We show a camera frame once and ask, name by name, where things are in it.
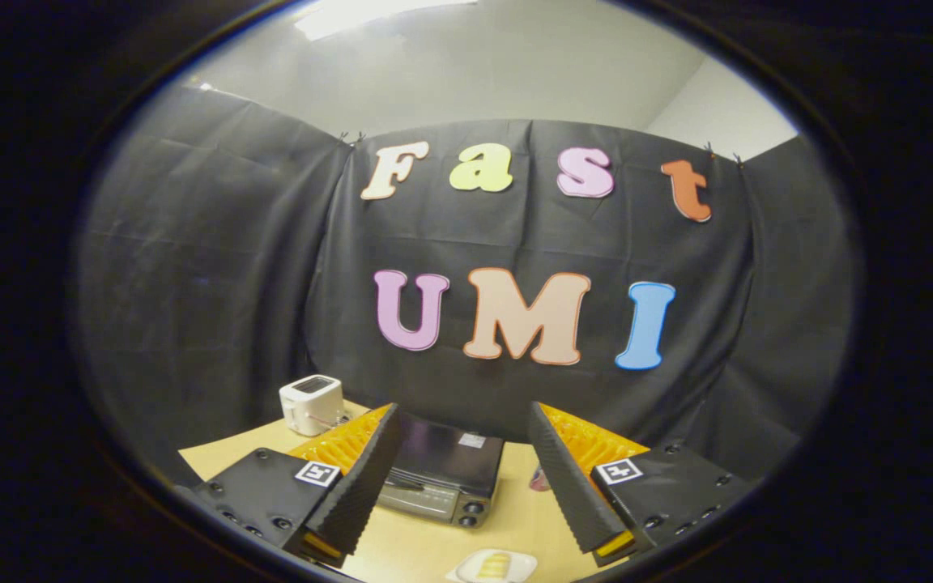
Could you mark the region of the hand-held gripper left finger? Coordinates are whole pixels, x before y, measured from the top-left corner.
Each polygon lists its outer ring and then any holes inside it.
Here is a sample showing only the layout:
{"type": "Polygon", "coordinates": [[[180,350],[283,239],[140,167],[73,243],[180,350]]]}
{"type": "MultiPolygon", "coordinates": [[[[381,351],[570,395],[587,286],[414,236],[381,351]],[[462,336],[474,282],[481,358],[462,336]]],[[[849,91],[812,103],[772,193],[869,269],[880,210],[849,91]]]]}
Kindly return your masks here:
{"type": "Polygon", "coordinates": [[[358,547],[401,442],[403,415],[389,403],[287,453],[255,448],[186,498],[264,545],[340,568],[358,547]]]}

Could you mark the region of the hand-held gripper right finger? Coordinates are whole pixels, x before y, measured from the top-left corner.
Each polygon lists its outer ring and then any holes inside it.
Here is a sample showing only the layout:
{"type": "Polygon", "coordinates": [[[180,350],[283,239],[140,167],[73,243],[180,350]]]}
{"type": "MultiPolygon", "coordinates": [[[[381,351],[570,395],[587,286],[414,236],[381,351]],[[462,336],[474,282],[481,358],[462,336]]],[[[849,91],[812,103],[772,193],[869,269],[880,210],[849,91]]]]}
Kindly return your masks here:
{"type": "Polygon", "coordinates": [[[755,487],[682,445],[647,447],[541,402],[528,436],[575,543],[599,567],[695,534],[755,487]]]}

